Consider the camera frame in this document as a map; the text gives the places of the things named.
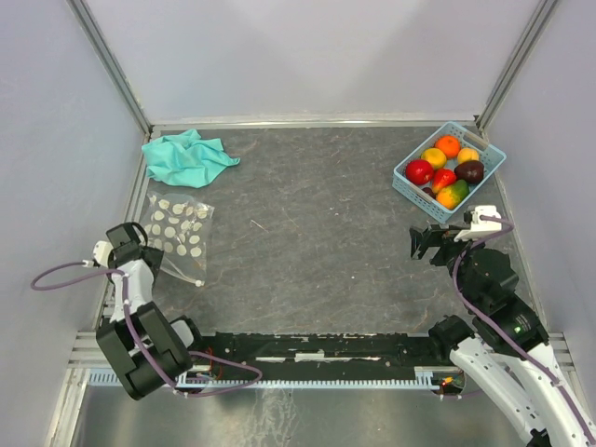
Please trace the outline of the clear dotted zip bag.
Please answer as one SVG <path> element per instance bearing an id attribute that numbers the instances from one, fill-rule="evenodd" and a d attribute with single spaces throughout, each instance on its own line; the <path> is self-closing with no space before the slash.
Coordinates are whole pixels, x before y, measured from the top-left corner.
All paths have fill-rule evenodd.
<path id="1" fill-rule="evenodd" d="M 149 191 L 141 225 L 148 245 L 163 251 L 160 270 L 197 288 L 207 278 L 207 242 L 214 207 L 189 195 Z"/>

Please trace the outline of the green orange mango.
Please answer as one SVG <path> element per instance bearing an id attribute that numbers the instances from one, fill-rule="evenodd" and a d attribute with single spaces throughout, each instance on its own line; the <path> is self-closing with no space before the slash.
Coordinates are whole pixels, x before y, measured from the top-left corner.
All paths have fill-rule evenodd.
<path id="1" fill-rule="evenodd" d="M 436 195 L 436 201 L 447 210 L 455 210 L 468 196 L 469 186 L 464 180 L 457 180 Z"/>

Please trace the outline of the red apple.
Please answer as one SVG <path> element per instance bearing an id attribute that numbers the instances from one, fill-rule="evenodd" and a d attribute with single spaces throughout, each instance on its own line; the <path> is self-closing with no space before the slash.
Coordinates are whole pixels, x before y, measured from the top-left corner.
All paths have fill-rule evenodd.
<path id="1" fill-rule="evenodd" d="M 421 186 L 432 180 L 434 172 L 435 170 L 428 161 L 424 159 L 415 159 L 408 163 L 404 174 L 410 183 L 416 186 Z"/>

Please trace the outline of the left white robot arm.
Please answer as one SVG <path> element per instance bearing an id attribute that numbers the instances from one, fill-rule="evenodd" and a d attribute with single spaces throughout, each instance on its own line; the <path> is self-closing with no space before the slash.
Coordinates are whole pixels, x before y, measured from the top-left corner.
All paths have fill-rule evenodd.
<path id="1" fill-rule="evenodd" d="M 149 244 L 139 223 L 106 232 L 94 260 L 108 268 L 115 307 L 96 332 L 96 341 L 120 384 L 134 400 L 172 386 L 206 352 L 206 341 L 187 316 L 166 319 L 153 300 L 164 251 Z"/>

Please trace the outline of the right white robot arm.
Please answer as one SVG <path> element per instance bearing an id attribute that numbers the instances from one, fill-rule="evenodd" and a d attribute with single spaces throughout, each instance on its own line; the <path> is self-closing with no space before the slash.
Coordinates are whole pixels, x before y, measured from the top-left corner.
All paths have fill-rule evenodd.
<path id="1" fill-rule="evenodd" d="M 595 424 L 562 373 L 537 313 L 515 292 L 518 276 L 502 251 L 486 242 L 512 223 L 481 216 L 469 227 L 411 227 L 411 255 L 445 266 L 470 324 L 456 318 L 436 324 L 427 341 L 435 362 L 452 362 L 468 375 L 527 446 L 592 446 Z"/>

